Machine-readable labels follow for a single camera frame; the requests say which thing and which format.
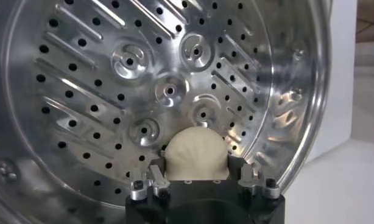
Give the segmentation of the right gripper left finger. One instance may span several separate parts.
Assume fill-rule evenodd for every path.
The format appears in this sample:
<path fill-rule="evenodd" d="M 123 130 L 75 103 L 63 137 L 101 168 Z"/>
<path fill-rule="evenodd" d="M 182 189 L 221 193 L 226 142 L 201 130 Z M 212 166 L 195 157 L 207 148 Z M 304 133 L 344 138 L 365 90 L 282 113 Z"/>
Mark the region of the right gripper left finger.
<path fill-rule="evenodd" d="M 165 177 L 166 160 L 164 152 L 160 153 L 158 159 L 153 159 L 146 170 L 135 167 L 130 171 L 129 197 L 133 201 L 146 200 L 151 191 L 155 197 L 166 200 L 169 193 L 170 181 Z"/>

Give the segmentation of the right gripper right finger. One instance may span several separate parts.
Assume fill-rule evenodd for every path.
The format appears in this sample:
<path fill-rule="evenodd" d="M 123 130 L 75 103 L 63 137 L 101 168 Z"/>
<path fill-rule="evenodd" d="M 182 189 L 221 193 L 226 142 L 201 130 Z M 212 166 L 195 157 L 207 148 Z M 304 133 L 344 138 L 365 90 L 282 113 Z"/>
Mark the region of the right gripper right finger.
<path fill-rule="evenodd" d="M 260 194 L 271 200 L 279 199 L 281 193 L 276 180 L 265 177 L 255 163 L 249 164 L 244 158 L 228 155 L 228 171 L 228 179 L 236 181 L 251 196 Z"/>

